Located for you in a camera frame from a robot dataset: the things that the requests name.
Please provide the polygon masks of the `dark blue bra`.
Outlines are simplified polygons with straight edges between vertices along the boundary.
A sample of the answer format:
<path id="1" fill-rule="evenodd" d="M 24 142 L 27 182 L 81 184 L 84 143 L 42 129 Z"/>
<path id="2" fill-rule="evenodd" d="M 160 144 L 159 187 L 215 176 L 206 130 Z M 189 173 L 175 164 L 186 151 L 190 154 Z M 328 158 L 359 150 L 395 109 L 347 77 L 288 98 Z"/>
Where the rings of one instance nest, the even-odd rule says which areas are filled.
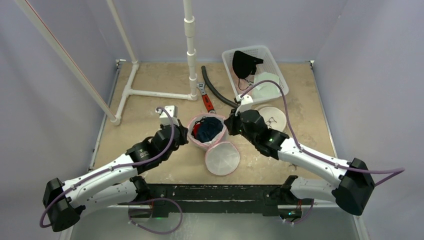
<path id="1" fill-rule="evenodd" d="M 224 128 L 223 123 L 216 117 L 202 117 L 196 140 L 201 143 L 212 141 Z"/>

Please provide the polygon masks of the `pink-rimmed mesh laundry bag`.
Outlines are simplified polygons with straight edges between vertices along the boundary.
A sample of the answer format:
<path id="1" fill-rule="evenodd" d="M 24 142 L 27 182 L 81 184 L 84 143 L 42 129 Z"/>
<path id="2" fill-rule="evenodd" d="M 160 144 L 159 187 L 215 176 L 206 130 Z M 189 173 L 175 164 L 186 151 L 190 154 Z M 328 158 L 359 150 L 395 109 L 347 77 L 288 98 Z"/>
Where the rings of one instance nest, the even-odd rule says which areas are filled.
<path id="1" fill-rule="evenodd" d="M 211 141 L 200 142 L 193 138 L 192 129 L 196 121 L 199 121 L 202 117 L 215 117 L 218 118 L 222 124 L 222 131 Z M 236 170 L 240 163 L 240 153 L 236 146 L 228 141 L 229 132 L 224 124 L 225 117 L 212 113 L 201 113 L 193 117 L 187 128 L 188 128 L 188 139 L 196 147 L 205 151 L 204 162 L 207 170 L 216 176 L 226 176 Z"/>

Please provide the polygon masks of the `pale green bra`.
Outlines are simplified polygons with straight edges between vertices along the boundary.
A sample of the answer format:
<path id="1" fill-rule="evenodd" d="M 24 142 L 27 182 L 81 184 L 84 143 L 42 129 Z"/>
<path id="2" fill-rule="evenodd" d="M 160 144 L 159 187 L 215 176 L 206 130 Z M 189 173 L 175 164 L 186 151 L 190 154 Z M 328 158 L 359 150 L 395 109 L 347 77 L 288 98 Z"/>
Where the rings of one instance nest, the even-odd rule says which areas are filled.
<path id="1" fill-rule="evenodd" d="M 269 72 L 262 72 L 260 74 L 256 74 L 254 76 L 254 84 L 257 84 L 264 80 L 270 80 L 275 83 L 279 83 L 279 76 Z M 251 96 L 253 99 L 262 99 L 262 98 L 273 98 L 274 96 L 278 96 L 280 94 L 280 90 L 270 82 L 265 82 L 257 85 L 252 91 Z"/>

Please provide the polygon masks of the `black bra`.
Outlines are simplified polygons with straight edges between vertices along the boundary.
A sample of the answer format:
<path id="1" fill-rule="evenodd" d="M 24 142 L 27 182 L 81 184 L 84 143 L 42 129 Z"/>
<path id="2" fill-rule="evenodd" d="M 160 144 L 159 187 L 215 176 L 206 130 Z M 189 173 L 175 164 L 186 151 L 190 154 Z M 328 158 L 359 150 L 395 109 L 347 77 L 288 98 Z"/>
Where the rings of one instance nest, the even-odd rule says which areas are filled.
<path id="1" fill-rule="evenodd" d="M 263 63 L 264 63 L 264 60 L 262 58 L 251 56 L 240 50 L 236 50 L 234 52 L 233 59 L 232 59 L 232 69 L 238 78 L 237 87 L 239 90 L 244 91 L 248 88 L 246 87 L 242 89 L 240 86 L 240 81 L 244 80 L 248 84 L 250 84 L 247 78 L 250 75 L 255 75 L 257 72 L 257 65 L 263 64 Z"/>

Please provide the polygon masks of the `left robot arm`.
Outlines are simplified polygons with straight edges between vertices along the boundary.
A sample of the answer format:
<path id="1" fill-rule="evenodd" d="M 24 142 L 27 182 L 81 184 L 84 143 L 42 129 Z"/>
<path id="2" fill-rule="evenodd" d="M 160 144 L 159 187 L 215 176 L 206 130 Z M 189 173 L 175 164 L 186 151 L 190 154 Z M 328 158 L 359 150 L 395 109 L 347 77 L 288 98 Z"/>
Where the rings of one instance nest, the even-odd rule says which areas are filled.
<path id="1" fill-rule="evenodd" d="M 179 119 L 171 120 L 162 124 L 154 136 L 136 143 L 96 170 L 65 181 L 51 179 L 45 186 L 39 226 L 61 232 L 86 215 L 115 204 L 171 203 L 181 212 L 174 200 L 149 188 L 141 174 L 158 167 L 187 144 L 188 132 Z"/>

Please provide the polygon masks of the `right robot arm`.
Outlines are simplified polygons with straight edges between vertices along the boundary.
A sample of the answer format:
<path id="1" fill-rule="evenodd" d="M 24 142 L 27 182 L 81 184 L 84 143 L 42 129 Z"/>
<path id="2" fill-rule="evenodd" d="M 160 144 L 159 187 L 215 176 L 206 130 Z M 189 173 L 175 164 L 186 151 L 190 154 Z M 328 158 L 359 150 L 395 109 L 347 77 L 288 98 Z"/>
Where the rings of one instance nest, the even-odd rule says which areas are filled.
<path id="1" fill-rule="evenodd" d="M 351 215 L 363 214 L 376 186 L 364 161 L 331 158 L 301 145 L 288 134 L 269 128 L 257 110 L 242 113 L 232 110 L 224 124 L 231 136 L 243 136 L 262 155 L 294 164 L 321 177 L 321 180 L 301 177 L 290 180 L 280 191 L 284 202 L 319 199 L 334 202 Z"/>

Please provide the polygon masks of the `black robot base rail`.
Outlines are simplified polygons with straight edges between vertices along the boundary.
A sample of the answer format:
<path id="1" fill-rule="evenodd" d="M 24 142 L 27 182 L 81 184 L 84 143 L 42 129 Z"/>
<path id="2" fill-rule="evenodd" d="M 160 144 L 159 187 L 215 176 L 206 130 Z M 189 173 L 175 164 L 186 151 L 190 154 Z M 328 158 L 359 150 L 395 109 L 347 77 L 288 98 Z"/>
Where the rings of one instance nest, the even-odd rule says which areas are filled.
<path id="1" fill-rule="evenodd" d="M 136 190 L 129 205 L 146 205 L 153 217 L 170 213 L 261 214 L 292 221 L 303 215 L 303 201 L 283 185 L 153 184 Z"/>

